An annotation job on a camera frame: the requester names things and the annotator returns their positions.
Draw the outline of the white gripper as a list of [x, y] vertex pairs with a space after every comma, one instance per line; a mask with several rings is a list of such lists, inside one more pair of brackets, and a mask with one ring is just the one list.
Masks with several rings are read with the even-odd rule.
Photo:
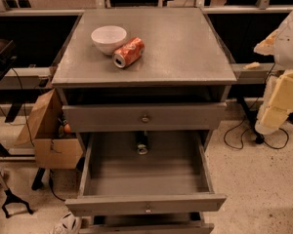
[[[258, 43], [254, 52], [263, 56], [272, 56], [274, 39], [278, 30], [274, 30]], [[279, 77], [271, 76], [264, 91], [264, 101], [260, 106], [255, 130], [262, 135], [277, 131], [293, 112], [293, 69], [286, 70]]]

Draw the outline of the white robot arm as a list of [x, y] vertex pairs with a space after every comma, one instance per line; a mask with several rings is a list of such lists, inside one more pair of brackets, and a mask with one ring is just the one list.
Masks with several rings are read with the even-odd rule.
[[277, 131], [293, 112], [293, 11], [265, 40], [254, 48], [260, 55], [272, 55], [285, 69], [278, 78], [271, 77], [265, 88], [264, 102], [257, 114], [255, 130], [262, 135]]

